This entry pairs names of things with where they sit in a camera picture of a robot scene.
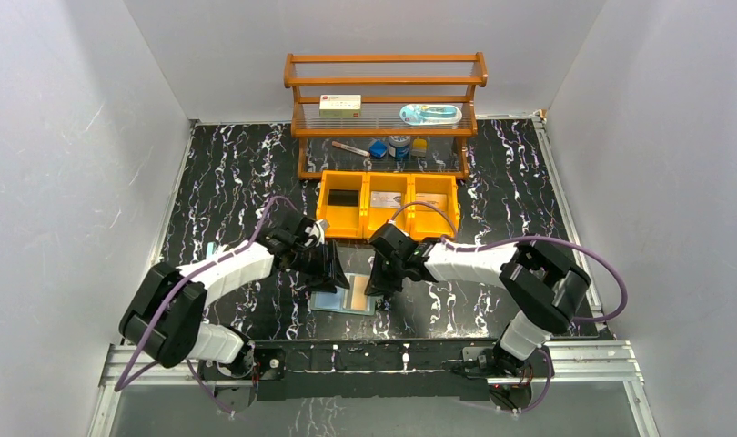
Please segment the green card holder wallet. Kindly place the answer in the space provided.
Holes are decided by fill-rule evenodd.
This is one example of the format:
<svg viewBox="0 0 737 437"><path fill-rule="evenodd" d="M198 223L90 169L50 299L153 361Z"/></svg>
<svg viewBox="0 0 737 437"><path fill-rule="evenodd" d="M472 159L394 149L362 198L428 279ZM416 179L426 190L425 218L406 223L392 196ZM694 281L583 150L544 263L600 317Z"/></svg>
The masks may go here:
<svg viewBox="0 0 737 437"><path fill-rule="evenodd" d="M375 314L378 298L376 296L368 296L370 302L370 310L367 312L354 311L348 308L348 297L350 292L350 282L354 274L347 274L349 287L347 289L337 289L336 293L325 291L313 291L310 295L309 307L312 310L336 312L344 314L371 316Z"/></svg>

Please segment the orange three-compartment bin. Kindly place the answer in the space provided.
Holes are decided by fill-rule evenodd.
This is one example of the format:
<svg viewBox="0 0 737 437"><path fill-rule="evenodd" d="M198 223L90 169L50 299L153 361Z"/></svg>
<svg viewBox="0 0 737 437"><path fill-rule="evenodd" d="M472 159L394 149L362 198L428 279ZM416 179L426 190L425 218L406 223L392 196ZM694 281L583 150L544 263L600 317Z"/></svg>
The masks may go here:
<svg viewBox="0 0 737 437"><path fill-rule="evenodd" d="M329 239L369 239L392 220L416 241L455 238L461 220L458 184L452 175L325 171L316 218L328 223Z"/></svg>

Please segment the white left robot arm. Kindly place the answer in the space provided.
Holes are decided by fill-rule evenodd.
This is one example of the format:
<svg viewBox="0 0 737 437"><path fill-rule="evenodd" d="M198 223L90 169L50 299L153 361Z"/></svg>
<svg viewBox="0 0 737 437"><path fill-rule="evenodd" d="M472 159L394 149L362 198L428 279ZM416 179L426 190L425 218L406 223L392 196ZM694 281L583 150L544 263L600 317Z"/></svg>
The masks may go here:
<svg viewBox="0 0 737 437"><path fill-rule="evenodd" d="M212 259L175 267L154 265L119 322L119 333L164 368L182 361L213 361L235 377L257 364L255 343L230 327L203 321L204 309L240 287L276 270L293 270L317 290L335 292L348 280L323 219L290 210L281 222L251 241Z"/></svg>

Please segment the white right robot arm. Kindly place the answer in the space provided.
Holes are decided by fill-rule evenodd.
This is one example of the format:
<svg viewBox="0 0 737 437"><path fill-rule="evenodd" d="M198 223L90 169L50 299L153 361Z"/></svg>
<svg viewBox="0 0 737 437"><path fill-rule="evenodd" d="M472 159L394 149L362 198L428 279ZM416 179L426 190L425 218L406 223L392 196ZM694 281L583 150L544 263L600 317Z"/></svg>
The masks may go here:
<svg viewBox="0 0 737 437"><path fill-rule="evenodd" d="M375 255L367 293L388 297L410 281L466 281L505 289L518 314L495 345L498 357L525 361L553 335L566 332L585 300L591 278L561 251L565 241L542 236L491 247L446 238L414 240L393 223L368 240Z"/></svg>

